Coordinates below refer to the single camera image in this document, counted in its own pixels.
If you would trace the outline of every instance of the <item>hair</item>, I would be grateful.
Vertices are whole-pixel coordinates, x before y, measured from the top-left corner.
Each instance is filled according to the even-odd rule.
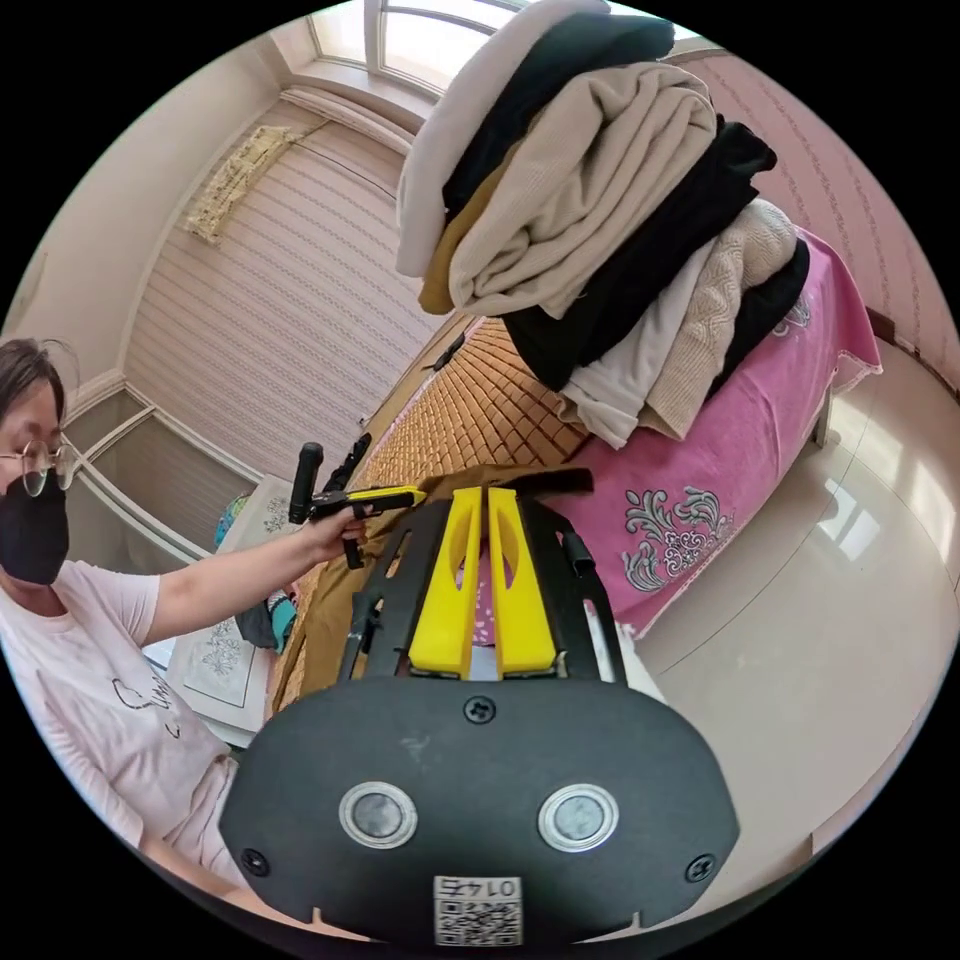
[[[0,423],[10,408],[37,382],[49,383],[57,405],[57,419],[62,423],[67,398],[63,380],[50,359],[48,345],[55,340],[8,340],[0,345]]]

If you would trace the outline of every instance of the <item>white wall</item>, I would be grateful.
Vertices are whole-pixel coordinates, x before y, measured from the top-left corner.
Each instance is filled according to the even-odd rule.
[[[280,92],[262,50],[254,40],[208,64],[114,141],[51,224],[31,265],[46,255],[39,285],[19,317],[15,300],[4,338],[67,341],[81,383],[118,366],[142,286],[182,204]]]

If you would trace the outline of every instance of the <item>black handle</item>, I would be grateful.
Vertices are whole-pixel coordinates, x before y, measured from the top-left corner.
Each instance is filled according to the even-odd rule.
[[[363,569],[363,555],[360,553],[360,544],[356,540],[344,538],[343,553],[347,558],[347,566],[351,570]]]
[[[323,447],[319,443],[305,443],[300,448],[297,472],[290,493],[291,523],[306,523],[313,502],[313,488],[317,485],[320,465],[323,463]]]

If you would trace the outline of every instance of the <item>bamboo mat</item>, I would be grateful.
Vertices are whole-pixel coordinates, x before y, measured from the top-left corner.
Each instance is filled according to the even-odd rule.
[[[456,317],[431,343],[433,356],[469,327]],[[350,487],[417,484],[477,464],[560,466],[588,434],[578,425],[561,423],[559,405],[560,398],[538,383],[517,356],[503,323],[485,319],[439,373],[431,377],[411,368],[401,380],[371,418],[367,429],[373,445]],[[302,629],[319,574],[318,568],[301,581],[294,636]],[[300,645],[281,709],[299,694],[307,642]],[[279,666],[273,672],[271,702],[282,673]]]

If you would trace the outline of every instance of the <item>woman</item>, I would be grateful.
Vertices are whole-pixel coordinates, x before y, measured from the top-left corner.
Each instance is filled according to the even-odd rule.
[[[212,626],[363,541],[350,511],[162,576],[66,560],[75,452],[63,383],[33,340],[0,346],[0,637],[54,756],[101,819],[194,885],[274,919],[218,823],[236,761],[143,647]],[[312,929],[323,929],[314,924]]]

